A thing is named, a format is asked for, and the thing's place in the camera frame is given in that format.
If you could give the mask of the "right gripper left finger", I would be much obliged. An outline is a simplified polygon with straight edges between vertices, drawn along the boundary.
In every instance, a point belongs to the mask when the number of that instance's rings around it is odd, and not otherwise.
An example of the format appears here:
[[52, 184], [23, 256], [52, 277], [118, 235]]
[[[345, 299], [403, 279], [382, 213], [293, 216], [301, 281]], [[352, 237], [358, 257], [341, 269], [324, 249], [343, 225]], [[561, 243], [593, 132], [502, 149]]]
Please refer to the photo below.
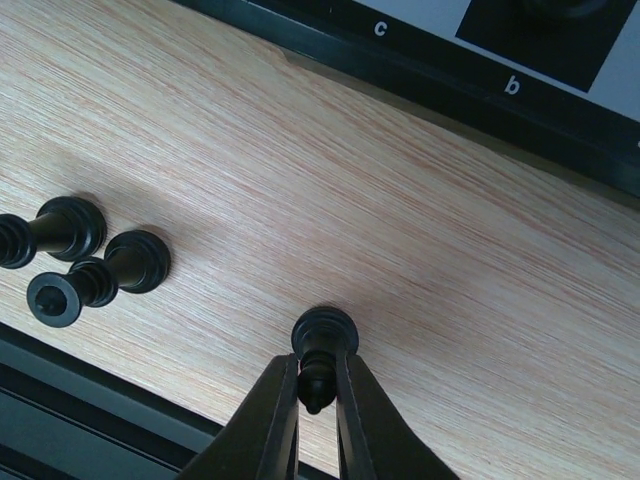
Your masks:
[[298, 476], [295, 355], [274, 357], [213, 442], [180, 479], [295, 479]]

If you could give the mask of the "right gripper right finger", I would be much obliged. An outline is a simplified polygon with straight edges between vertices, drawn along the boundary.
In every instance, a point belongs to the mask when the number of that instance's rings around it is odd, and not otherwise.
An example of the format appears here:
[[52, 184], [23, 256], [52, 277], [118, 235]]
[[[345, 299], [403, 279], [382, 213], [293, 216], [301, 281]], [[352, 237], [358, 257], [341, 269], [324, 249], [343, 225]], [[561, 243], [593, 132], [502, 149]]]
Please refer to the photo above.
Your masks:
[[456, 479], [405, 422], [364, 360], [336, 363], [339, 474], [342, 479]]

